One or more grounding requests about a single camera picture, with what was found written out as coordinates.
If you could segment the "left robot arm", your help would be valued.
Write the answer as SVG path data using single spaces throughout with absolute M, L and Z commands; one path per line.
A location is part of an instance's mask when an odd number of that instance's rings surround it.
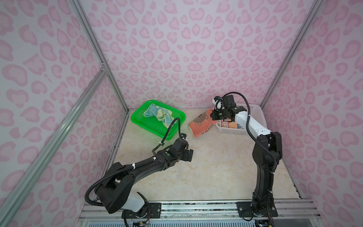
M 141 193 L 131 193 L 134 184 L 151 174 L 171 168 L 179 161 L 191 162 L 193 153 L 184 138 L 177 138 L 172 145 L 154 153 L 151 158 L 128 165 L 119 162 L 112 164 L 93 188 L 100 206 L 106 208 L 109 214 L 129 210 L 144 216 L 148 201 Z

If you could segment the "green plastic basket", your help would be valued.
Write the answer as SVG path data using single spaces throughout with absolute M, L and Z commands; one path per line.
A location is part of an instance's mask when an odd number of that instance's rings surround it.
M 130 119 L 139 127 L 162 138 L 168 127 L 164 125 L 164 120 L 160 121 L 157 119 L 156 114 L 159 109 L 169 112 L 170 122 L 175 118 L 179 118 L 182 125 L 186 120 L 186 114 L 184 112 L 156 100 L 146 101 L 131 115 Z

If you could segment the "light green towel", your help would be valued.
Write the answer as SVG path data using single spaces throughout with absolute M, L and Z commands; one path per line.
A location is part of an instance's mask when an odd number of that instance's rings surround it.
M 147 110 L 143 113 L 144 117 L 155 117 L 158 121 L 160 121 L 166 128 L 170 126 L 174 117 L 172 116 L 173 112 L 171 110 L 162 108 L 155 104 L 150 104 Z

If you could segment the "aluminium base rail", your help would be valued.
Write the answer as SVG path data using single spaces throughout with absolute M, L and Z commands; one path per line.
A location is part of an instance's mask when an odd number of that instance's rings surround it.
M 122 211 L 107 213 L 85 205 L 78 227 L 267 227 L 268 217 L 253 217 L 246 200 L 153 201 L 161 203 L 159 218 L 127 219 Z M 312 200 L 276 199 L 270 208 L 275 227 L 323 227 L 325 224 Z

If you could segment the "red brown towel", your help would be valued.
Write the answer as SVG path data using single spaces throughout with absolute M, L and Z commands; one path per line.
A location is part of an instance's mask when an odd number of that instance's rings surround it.
M 214 125 L 218 123 L 218 120 L 214 121 L 211 118 L 213 109 L 208 109 L 207 111 L 198 115 L 194 120 L 189 123 L 189 129 L 192 132 L 192 136 L 197 138 L 202 134 L 207 133 Z

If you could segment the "corner frame post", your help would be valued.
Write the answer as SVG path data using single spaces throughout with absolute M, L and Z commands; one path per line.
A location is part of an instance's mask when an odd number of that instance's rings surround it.
M 283 59 L 275 77 L 273 78 L 272 83 L 270 84 L 264 99 L 261 102 L 260 107 L 262 108 L 262 110 L 267 108 L 268 101 L 272 97 L 273 92 L 274 92 L 275 88 L 277 87 L 279 81 L 282 79 L 284 72 L 287 69 L 288 64 L 293 59 L 294 54 L 297 52 L 299 45 L 301 44 L 301 42 L 303 41 L 304 37 L 306 36 L 308 30 L 314 23 L 320 10 L 323 8 L 324 3 L 325 3 L 325 1 L 323 1 L 323 0 L 313 1 L 313 4 L 312 4 L 309 12 L 307 13 L 300 29 L 298 30 L 290 48 L 288 49 L 288 51 L 286 53 L 285 58 Z
M 82 28 L 84 29 L 84 31 L 89 39 L 89 42 L 95 51 L 96 56 L 98 57 L 100 63 L 102 64 L 103 69 L 106 71 L 107 78 L 108 78 L 109 82 L 111 83 L 111 86 L 116 94 L 116 97 L 118 98 L 119 102 L 121 103 L 124 111 L 126 113 L 128 113 L 129 109 L 122 96 L 120 88 L 118 87 L 118 85 L 116 83 L 116 79 L 114 78 L 114 75 L 111 72 L 109 64 L 105 58 L 105 55 L 101 49 L 100 44 L 95 36 L 95 33 L 90 25 L 89 19 L 83 9 L 81 2 L 78 0 L 70 0 L 70 4 L 72 5 L 72 7 L 74 9 L 74 11 L 80 21 L 80 24 L 81 24 Z

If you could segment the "orange blue patterned towel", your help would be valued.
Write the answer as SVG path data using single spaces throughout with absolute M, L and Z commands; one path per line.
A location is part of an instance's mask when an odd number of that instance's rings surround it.
M 219 121 L 219 126 L 223 127 L 223 128 L 230 128 L 230 129 L 239 129 L 239 130 L 243 130 L 244 128 L 239 125 L 236 122 L 232 122 L 230 120 L 224 121 L 224 120 L 220 120 Z

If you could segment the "right corner frame post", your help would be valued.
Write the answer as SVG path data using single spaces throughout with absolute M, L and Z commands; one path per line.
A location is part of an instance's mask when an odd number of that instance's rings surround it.
M 307 13 L 300 29 L 298 30 L 290 48 L 288 49 L 288 51 L 286 53 L 285 58 L 283 59 L 275 77 L 273 78 L 272 83 L 270 84 L 264 99 L 261 102 L 260 107 L 262 108 L 262 110 L 267 108 L 268 101 L 272 97 L 273 92 L 274 92 L 275 88 L 277 87 L 279 81 L 282 79 L 284 72 L 287 69 L 288 64 L 293 59 L 294 54 L 297 52 L 299 45 L 301 44 L 301 42 L 303 41 L 304 37 L 306 36 L 308 30 L 314 23 L 320 10 L 323 8 L 324 3 L 325 3 L 325 1 L 323 1 L 323 0 L 313 1 L 313 4 L 312 4 L 309 12 Z

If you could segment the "left corner frame post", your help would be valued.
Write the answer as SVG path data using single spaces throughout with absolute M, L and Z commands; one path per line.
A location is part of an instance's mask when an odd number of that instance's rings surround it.
M 108 78 L 109 82 L 111 83 L 111 86 L 116 94 L 116 97 L 118 98 L 119 102 L 121 103 L 124 111 L 126 113 L 128 113 L 129 109 L 122 96 L 120 88 L 118 87 L 118 85 L 116 83 L 116 79 L 114 78 L 114 75 L 111 72 L 109 64 L 105 58 L 105 55 L 101 49 L 100 44 L 95 36 L 95 33 L 90 25 L 89 19 L 83 9 L 81 2 L 78 0 L 70 0 L 70 4 L 72 5 L 72 7 L 74 9 L 74 11 L 80 21 L 80 24 L 81 24 L 82 28 L 84 29 L 84 31 L 89 39 L 89 42 L 95 51 L 96 56 L 98 57 L 100 63 L 102 64 L 103 69 L 106 71 L 107 78 Z

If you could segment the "diagonal aluminium frame bar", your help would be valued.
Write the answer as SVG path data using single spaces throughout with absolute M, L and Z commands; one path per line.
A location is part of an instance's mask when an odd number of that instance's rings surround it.
M 34 185 L 39 180 L 54 154 L 61 147 L 67 135 L 73 128 L 74 124 L 81 116 L 85 107 L 89 104 L 90 99 L 102 84 L 105 77 L 108 75 L 108 70 L 101 70 L 95 79 L 90 83 L 84 91 L 69 114 L 65 117 L 57 131 L 50 138 L 48 143 L 40 151 L 38 157 L 34 160 L 29 169 L 25 172 L 17 186 L 10 193 L 6 201 L 1 207 L 1 226 L 7 227 L 17 214 L 18 210 L 24 203 L 28 194 L 32 191 Z

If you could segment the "white plastic basket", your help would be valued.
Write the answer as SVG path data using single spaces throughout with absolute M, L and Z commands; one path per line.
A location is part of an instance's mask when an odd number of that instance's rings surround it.
M 260 106 L 258 105 L 250 105 L 250 108 L 251 108 L 251 116 L 257 121 L 259 122 L 262 126 L 264 126 L 265 128 L 268 128 L 267 127 L 267 123 L 266 123 L 266 120 L 265 120 L 265 116 L 264 116 L 264 113 L 261 109 Z M 229 133 L 229 134 L 239 134 L 239 135 L 247 135 L 247 131 L 245 129 L 243 130 L 239 130 L 239 129 L 230 129 L 230 128 L 223 128 L 223 127 L 220 127 L 219 126 L 219 121 L 218 123 L 216 124 L 216 127 L 218 129 L 219 132 L 222 132 L 222 133 Z

